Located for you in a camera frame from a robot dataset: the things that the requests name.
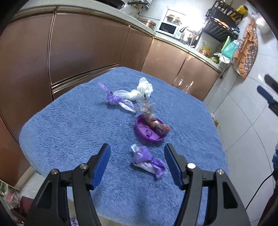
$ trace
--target purple lid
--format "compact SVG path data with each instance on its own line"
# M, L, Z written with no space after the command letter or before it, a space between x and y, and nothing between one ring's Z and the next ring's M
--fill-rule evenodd
M136 118L135 130L137 134L146 141L158 142L163 140L166 136L160 137L151 128L145 125L145 119L143 115L139 115Z

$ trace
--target yellow container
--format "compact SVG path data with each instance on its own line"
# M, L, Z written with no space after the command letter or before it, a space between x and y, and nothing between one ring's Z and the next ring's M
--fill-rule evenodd
M244 15L245 13L248 12L248 8L247 8L246 6L240 6L240 7L237 8L237 11L238 11L240 14ZM234 17L235 15L236 15L235 13L232 13L232 14L230 15L230 17L233 19L233 17Z

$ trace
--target metal screw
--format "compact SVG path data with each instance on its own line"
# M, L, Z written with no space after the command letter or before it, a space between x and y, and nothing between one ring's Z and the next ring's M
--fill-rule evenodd
M187 167L188 167L189 169L194 169L194 168L196 167L196 165L195 165L194 163L188 163L188 164L187 164Z
M82 163L79 167L84 170L87 169L88 165L86 163Z
M224 174L224 173L225 173L225 171L224 171L224 170L222 170L222 169L218 169L218 170L216 170L216 172L217 172L219 175L222 175L222 174Z
M57 169L52 169L50 172L51 172L51 174L55 175L55 174L57 174L59 171L58 171Z

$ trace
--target black cable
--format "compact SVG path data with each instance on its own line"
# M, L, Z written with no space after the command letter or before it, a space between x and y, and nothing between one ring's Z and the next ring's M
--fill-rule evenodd
M251 198L250 202L248 203L248 205L246 206L245 210L247 210L248 206L250 205L250 203L252 202L253 198L255 197L255 195L258 193L260 187L263 185L264 182L266 182L266 180L268 178L270 178L273 175L273 173L271 173L266 179L264 179L264 181L261 183L261 185L259 186L259 188L257 189L257 191L255 192L255 194L253 195L253 197Z
M140 15L140 16L142 16L142 15ZM150 18L150 19L155 19L155 18L147 17L147 16L142 16L142 17L146 17L146 18ZM155 19L155 20L160 20L160 19Z

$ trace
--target towel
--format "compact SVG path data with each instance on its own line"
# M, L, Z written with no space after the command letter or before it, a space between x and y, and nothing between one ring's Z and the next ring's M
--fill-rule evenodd
M145 77L153 86L150 102L155 114L171 127L166 138L149 143L135 132L138 114L107 103L97 86L105 83L112 91L131 91ZM22 128L20 147L36 171L47 176L51 169L72 170L98 153L103 143L111 146L111 157L100 185L91 192L98 215L131 226L173 225L184 191L167 173L159 180L133 166L132 144L146 146L166 163L164 146L172 143L178 154L203 170L222 168L227 163L213 120L202 101L169 84L129 68L113 69L63 94L35 114ZM72 198L71 188L68 197ZM203 189L198 217L202 225L207 190Z

